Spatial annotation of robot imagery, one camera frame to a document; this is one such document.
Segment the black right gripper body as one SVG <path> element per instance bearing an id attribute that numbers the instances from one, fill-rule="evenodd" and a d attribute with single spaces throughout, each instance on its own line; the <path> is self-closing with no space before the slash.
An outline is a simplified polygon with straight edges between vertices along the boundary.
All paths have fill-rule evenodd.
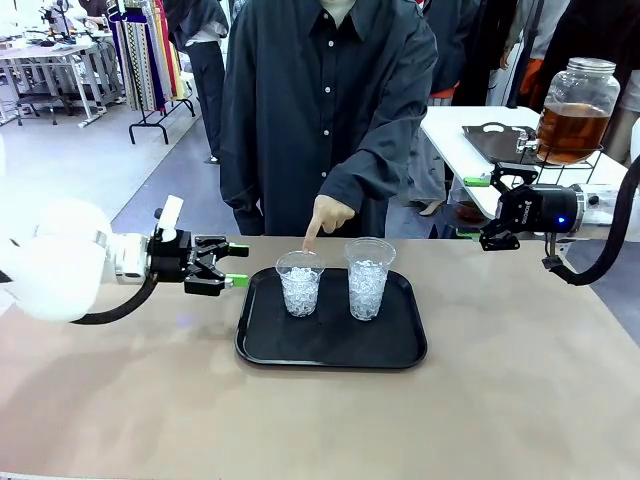
<path id="1" fill-rule="evenodd" d="M 522 184 L 499 199 L 499 222 L 512 233 L 570 233 L 577 215 L 577 193 L 560 185 Z"/>

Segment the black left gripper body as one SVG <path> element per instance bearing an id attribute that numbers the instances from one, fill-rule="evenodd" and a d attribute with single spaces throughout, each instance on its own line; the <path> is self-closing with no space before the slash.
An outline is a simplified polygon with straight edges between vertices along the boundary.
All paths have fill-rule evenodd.
<path id="1" fill-rule="evenodd" d="M 176 237 L 164 241 L 163 230 L 155 230 L 148 244 L 148 277 L 153 283 L 182 283 L 194 272 L 192 233 L 177 230 Z"/>

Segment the person's left hand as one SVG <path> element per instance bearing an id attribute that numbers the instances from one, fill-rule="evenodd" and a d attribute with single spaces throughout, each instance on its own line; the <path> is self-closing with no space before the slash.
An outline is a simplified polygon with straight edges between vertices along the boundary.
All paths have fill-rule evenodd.
<path id="1" fill-rule="evenodd" d="M 311 252 L 320 232 L 332 234 L 355 217 L 355 211 L 326 195 L 318 195 L 314 201 L 312 217 L 306 230 L 302 250 Z"/>

